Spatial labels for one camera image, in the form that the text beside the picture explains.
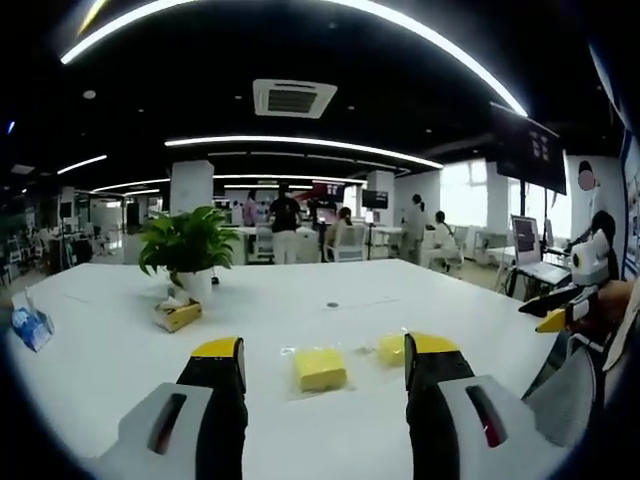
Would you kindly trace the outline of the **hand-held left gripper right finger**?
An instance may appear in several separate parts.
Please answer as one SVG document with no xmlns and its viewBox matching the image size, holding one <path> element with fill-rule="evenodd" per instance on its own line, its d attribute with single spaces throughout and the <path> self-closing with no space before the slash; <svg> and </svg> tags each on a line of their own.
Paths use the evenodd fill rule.
<svg viewBox="0 0 640 480">
<path fill-rule="evenodd" d="M 415 479 L 545 479 L 560 448 L 533 411 L 489 375 L 477 376 L 452 341 L 404 337 L 406 421 Z"/>
</svg>

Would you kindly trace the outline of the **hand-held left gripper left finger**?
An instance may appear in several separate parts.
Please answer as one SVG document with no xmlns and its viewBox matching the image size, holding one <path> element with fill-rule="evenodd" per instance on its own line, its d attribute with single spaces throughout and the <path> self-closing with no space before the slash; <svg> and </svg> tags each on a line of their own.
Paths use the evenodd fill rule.
<svg viewBox="0 0 640 480">
<path fill-rule="evenodd" d="M 162 383 L 118 425 L 99 457 L 101 479 L 241 479 L 248 410 L 244 340 L 197 347 L 174 383 Z"/>
</svg>

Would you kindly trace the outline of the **person's right hand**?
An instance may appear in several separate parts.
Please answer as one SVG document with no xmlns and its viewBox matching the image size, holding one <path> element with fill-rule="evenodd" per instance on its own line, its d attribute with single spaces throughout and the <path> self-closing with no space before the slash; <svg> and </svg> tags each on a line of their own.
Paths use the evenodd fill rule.
<svg viewBox="0 0 640 480">
<path fill-rule="evenodd" d="M 599 292 L 596 319 L 607 324 L 619 325 L 631 304 L 639 281 L 611 280 Z"/>
</svg>

